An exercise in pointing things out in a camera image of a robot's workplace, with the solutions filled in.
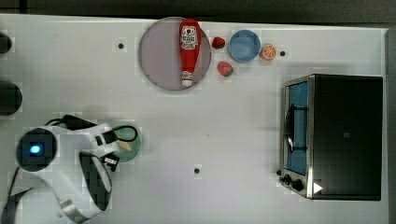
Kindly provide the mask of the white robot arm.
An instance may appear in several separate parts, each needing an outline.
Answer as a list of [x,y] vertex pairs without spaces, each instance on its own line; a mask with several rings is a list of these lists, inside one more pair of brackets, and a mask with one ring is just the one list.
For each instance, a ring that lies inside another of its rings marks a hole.
[[19,172],[39,178],[46,188],[9,194],[1,224],[83,224],[106,211],[112,193],[108,172],[119,163],[121,140],[107,124],[26,132],[16,147]]

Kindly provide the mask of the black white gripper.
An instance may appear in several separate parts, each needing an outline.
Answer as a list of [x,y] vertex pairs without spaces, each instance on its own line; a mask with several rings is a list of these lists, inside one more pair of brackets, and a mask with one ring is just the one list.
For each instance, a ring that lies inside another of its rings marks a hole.
[[115,172],[121,161],[120,138],[116,128],[107,123],[90,128],[91,152],[106,165],[111,172]]

